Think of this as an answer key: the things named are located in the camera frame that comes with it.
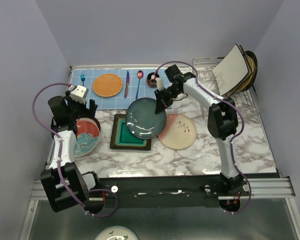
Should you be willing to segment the red rimmed round plate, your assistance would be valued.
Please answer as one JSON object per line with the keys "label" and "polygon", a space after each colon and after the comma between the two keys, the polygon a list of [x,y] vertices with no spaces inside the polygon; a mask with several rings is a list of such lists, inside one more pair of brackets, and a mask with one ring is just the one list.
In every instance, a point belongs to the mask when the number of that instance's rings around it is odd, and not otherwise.
{"label": "red rimmed round plate", "polygon": [[101,134],[101,124],[100,124],[100,122],[94,117],[93,118],[93,121],[96,123],[96,125],[97,125],[97,127],[98,127],[98,129],[99,129],[99,133]]}

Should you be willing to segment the dark teal round plate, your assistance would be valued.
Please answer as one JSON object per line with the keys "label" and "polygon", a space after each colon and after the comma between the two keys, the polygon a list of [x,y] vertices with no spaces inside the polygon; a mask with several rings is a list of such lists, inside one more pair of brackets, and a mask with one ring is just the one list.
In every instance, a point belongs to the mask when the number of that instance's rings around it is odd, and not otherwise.
{"label": "dark teal round plate", "polygon": [[165,110],[156,114],[156,103],[153,98],[143,97],[128,107],[125,116],[126,126],[135,137],[150,140],[164,130],[167,114]]}

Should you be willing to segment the white red rimmed plate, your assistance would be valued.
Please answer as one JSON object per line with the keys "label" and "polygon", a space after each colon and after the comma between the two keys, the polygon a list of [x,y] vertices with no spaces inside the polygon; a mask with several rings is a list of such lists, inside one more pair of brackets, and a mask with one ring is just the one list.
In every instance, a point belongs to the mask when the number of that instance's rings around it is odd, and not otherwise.
{"label": "white red rimmed plate", "polygon": [[100,129],[96,122],[90,118],[80,118],[77,123],[76,144],[74,157],[83,157],[90,153],[98,144]]}

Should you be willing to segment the beige floral round plate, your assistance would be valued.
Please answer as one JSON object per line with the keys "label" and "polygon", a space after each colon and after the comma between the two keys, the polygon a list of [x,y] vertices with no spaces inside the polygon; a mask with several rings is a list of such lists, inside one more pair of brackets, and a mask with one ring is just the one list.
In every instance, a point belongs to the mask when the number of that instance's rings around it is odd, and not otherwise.
{"label": "beige floral round plate", "polygon": [[195,123],[179,113],[167,115],[164,130],[158,135],[160,142],[167,148],[183,150],[190,147],[197,138]]}

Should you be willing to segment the black teal square plate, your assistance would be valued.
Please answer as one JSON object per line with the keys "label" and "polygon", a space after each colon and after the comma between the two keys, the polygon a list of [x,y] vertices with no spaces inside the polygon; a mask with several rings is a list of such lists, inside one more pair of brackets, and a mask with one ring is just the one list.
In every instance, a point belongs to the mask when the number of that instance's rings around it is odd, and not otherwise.
{"label": "black teal square plate", "polygon": [[134,136],[127,127],[126,115],[115,114],[109,148],[124,151],[150,151],[152,140]]}

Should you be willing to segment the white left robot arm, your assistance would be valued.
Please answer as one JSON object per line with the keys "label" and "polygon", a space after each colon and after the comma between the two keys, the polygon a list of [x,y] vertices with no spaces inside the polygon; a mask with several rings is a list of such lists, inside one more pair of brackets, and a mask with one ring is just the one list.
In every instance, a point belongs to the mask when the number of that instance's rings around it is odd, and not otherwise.
{"label": "white left robot arm", "polygon": [[84,131],[77,125],[87,118],[94,123],[97,105],[94,100],[80,103],[70,96],[55,96],[48,100],[52,111],[50,129],[54,140],[54,153],[49,168],[40,174],[40,181],[54,212],[76,205],[85,206],[89,197],[100,194],[99,178],[93,171],[80,173],[74,162],[77,137]]}

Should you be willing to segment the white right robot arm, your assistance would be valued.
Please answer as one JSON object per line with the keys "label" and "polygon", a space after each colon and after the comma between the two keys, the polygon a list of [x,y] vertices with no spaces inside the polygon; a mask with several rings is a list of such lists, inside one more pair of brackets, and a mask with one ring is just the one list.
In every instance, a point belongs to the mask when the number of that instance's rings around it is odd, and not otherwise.
{"label": "white right robot arm", "polygon": [[169,66],[164,72],[170,86],[165,88],[163,80],[158,75],[158,70],[148,75],[156,82],[155,90],[156,109],[159,114],[170,107],[180,94],[185,94],[195,99],[201,108],[207,110],[207,129],[215,138],[221,159],[220,191],[231,196],[240,188],[243,177],[236,165],[236,151],[233,137],[237,133],[238,116],[237,108],[231,98],[225,99],[207,87],[200,84],[198,71],[182,73],[177,65]]}

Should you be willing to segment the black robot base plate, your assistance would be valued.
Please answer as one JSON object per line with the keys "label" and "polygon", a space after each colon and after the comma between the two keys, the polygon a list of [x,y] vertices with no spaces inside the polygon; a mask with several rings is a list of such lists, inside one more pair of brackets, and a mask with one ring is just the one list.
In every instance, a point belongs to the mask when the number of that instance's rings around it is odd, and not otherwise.
{"label": "black robot base plate", "polygon": [[249,194],[243,189],[249,182],[241,174],[231,178],[220,174],[99,179],[92,171],[77,174],[69,183],[84,209],[95,214],[102,207],[224,207],[237,212],[240,196]]}

